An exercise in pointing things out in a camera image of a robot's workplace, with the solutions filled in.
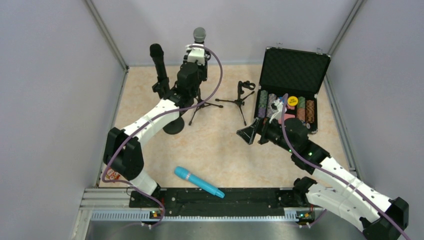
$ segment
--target microphone holder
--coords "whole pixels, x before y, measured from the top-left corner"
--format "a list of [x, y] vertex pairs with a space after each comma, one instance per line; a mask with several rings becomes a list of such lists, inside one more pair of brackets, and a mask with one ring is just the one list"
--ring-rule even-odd
[[238, 109], [240, 109], [241, 116], [243, 117], [244, 125], [247, 126], [247, 123], [246, 123], [246, 120], [245, 120], [245, 115], [243, 114], [242, 106], [245, 105], [245, 99], [247, 99], [250, 95], [254, 94], [255, 91], [252, 91], [247, 96], [245, 96], [245, 97], [242, 98], [242, 94], [245, 93], [245, 91], [243, 91], [242, 87], [243, 88], [250, 89], [250, 90], [253, 90], [253, 89], [255, 89], [255, 86], [256, 85], [254, 83], [251, 83], [250, 81], [245, 81], [245, 82], [238, 81], [238, 85], [237, 85], [237, 99], [236, 100], [231, 101], [231, 100], [222, 100], [222, 99], [218, 99], [217, 98], [217, 99], [215, 99], [215, 101], [217, 101], [217, 102], [233, 103], [233, 104], [237, 105], [238, 106]]
[[[201, 97], [201, 91], [200, 91], [200, 88], [199, 88], [199, 90], [198, 90], [198, 94], [197, 94], [197, 97], [196, 97], [195, 99], [197, 100], [197, 103], [200, 103], [200, 102], [202, 102], [202, 101], [203, 101], [203, 99], [202, 99], [202, 97]], [[195, 118], [196, 113], [197, 113], [200, 109], [204, 109], [204, 108], [209, 107], [209, 106], [215, 106], [215, 107], [218, 107], [218, 108], [220, 108], [220, 109], [222, 109], [222, 108], [224, 107], [223, 105], [218, 105], [218, 104], [214, 104], [214, 103], [205, 102], [205, 103], [203, 103], [202, 105], [200, 105], [200, 106], [196, 107], [196, 109], [195, 109], [195, 110], [194, 110], [194, 112], [193, 112], [193, 116], [191, 116], [191, 119], [190, 119], [190, 122], [188, 123], [188, 125], [189, 125], [189, 126], [191, 126], [191, 125], [192, 125], [193, 119]]]

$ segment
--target wooden table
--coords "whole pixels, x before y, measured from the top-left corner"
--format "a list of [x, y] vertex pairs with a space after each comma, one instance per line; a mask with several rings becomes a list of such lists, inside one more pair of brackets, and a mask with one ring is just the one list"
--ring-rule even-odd
[[[171, 85], [176, 80], [179, 66], [167, 67]], [[235, 100], [238, 81], [249, 80], [258, 86], [261, 64], [225, 65], [222, 84], [215, 98]], [[209, 66], [208, 80], [200, 86], [205, 99], [218, 83], [220, 70]], [[152, 85], [157, 81], [155, 67], [131, 67], [120, 102], [115, 126], [119, 129], [130, 125], [150, 111], [159, 101]], [[247, 124], [253, 120], [256, 102], [255, 93], [242, 106]], [[309, 138], [326, 149], [344, 167], [348, 167], [339, 133], [330, 108], [324, 86], [318, 94], [318, 133]], [[174, 175], [174, 169], [182, 166], [215, 185], [216, 187], [292, 187], [297, 178], [308, 176], [291, 161], [291, 154], [267, 143], [247, 145], [236, 131], [244, 128], [238, 107], [233, 103], [220, 102], [224, 108], [209, 106], [196, 113], [191, 126], [188, 125], [193, 109], [182, 118], [182, 132], [168, 135], [158, 132], [142, 149], [147, 173], [161, 187], [195, 187]], [[126, 187], [125, 184], [101, 182], [100, 187]]]

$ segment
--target microphone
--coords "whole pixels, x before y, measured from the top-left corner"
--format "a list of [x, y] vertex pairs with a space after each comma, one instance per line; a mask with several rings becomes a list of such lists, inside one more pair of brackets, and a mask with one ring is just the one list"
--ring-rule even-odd
[[153, 59], [154, 66], [156, 67], [157, 81], [165, 80], [168, 78], [167, 70], [164, 63], [164, 51], [161, 45], [154, 43], [150, 45], [150, 57]]

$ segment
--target gray wall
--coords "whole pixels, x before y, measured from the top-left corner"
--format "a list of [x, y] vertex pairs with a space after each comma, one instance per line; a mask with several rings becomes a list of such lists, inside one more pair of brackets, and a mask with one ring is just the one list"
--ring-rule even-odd
[[363, 179], [409, 202], [423, 239], [424, 1], [370, 0], [328, 71]]
[[356, 0], [94, 0], [123, 58], [152, 65], [159, 43], [168, 64], [180, 64], [193, 30], [224, 63], [262, 63], [267, 46], [328, 51]]
[[71, 236], [123, 79], [82, 0], [0, 3], [0, 239]]

